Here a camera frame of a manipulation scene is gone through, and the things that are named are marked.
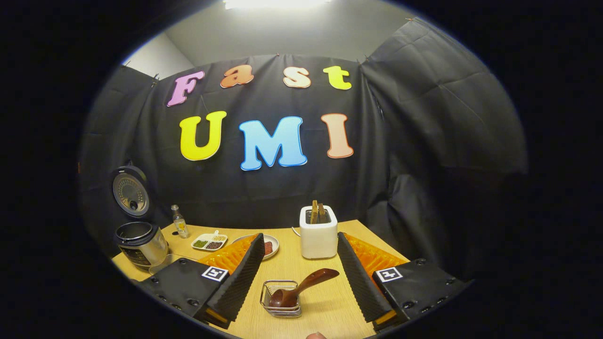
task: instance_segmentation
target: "ceiling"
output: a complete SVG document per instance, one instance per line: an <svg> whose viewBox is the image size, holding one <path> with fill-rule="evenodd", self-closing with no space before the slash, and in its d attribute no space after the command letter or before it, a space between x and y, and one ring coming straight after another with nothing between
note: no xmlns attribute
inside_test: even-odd
<svg viewBox="0 0 603 339"><path fill-rule="evenodd" d="M276 53L361 62L414 16L381 0L332 0L306 9L231 10L216 1L165 33L194 66Z"/></svg>

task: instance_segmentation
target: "white plate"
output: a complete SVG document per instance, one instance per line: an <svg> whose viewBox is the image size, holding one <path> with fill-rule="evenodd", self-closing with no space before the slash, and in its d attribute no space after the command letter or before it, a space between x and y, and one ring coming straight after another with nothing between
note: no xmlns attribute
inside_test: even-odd
<svg viewBox="0 0 603 339"><path fill-rule="evenodd" d="M237 241L239 241L239 240L241 240L241 239L243 239L243 238L246 238L246 237L248 237L248 236L251 236L251 235L253 235L253 234L244 235L244 236L242 236L242 237L240 237L240 238L238 238L238 239L234 240L234 241L232 242L232 244L234 244L235 242L237 242ZM278 240L276 240L276 238L275 238L275 237L273 237L273 236L271 236L271 235L267 235L267 234L265 234L265 235L264 235L264 242L268 242L268 241L272 243L272 253L269 253L268 255L265 255L265 256L264 256L264 258L263 258L262 260L266 260L266 259L268 259L268 258L272 257L272 256L273 256L273 255L276 253L276 251L278 251L278 250L279 250L279 241L278 241Z"/></svg>
<svg viewBox="0 0 603 339"><path fill-rule="evenodd" d="M218 235L225 237L225 239L224 240L212 240L214 236L218 236ZM194 245L195 242L197 242L199 240L201 240L201 241L207 241L207 244L205 244L203 247L197 247L197 246L195 246ZM216 232L214 232L214 233L203 233L202 235L198 236L196 239L194 239L192 241L191 247L193 249L196 249L196 250L204 250L204 251L211 251L211 252L213 252L213 251L217 251L217 250L221 249L224 246L224 244L226 243L227 240L228 240L228 236L227 235L218 234L218 231L216 230ZM206 248L207 245L209 245L209 243L212 242L212 241L221 242L222 244L217 249L207 249Z"/></svg>

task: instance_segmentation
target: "black fabric backdrop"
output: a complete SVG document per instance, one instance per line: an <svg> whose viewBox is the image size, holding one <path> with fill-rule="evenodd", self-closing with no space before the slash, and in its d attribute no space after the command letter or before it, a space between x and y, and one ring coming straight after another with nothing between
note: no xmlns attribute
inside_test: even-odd
<svg viewBox="0 0 603 339"><path fill-rule="evenodd" d="M224 72L249 64L254 79L221 88ZM328 82L323 68L349 71L349 90ZM312 85L285 86L283 70L304 67ZM183 75L206 73L183 104L167 107ZM169 205L190 224L210 227L296 226L313 199L340 221L360 219L409 259L422 256L459 277L487 266L505 239L504 194L509 178L527 170L525 141L511 101L468 50L414 19L361 65L301 55L263 55L217 62L158 81L122 68L97 99L81 150L83 215L108 255L110 237L125 218L110 195L108 174L132 162L157 195L153 222L165 227ZM111 97L110 88L127 95ZM200 116L198 146L207 143L205 116L224 110L221 145L207 160L180 152L179 123ZM329 135L320 116L347 115L354 154L327 157ZM259 120L270 134L286 116L299 116L302 166L243 171L240 123Z"/></svg>

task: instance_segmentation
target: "ceiling light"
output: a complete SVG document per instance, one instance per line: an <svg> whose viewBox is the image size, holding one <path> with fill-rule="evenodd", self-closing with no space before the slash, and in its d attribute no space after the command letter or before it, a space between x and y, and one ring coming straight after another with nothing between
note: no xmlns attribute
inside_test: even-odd
<svg viewBox="0 0 603 339"><path fill-rule="evenodd" d="M224 0L226 9L231 8L308 8L331 0Z"/></svg>

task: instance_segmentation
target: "blue letter m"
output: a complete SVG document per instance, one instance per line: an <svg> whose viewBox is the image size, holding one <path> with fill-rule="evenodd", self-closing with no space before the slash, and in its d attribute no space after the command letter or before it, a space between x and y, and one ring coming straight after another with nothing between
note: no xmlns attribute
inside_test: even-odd
<svg viewBox="0 0 603 339"><path fill-rule="evenodd" d="M257 159L256 149L270 167L274 165L279 148L282 148L279 159L281 166L299 166L308 162L308 158L302 154L300 143L302 122L299 116L286 116L279 121L272 136L258 120L245 121L239 125L239 129L245 134L245 161L241 163L241 169L253 171L262 167L262 162Z"/></svg>

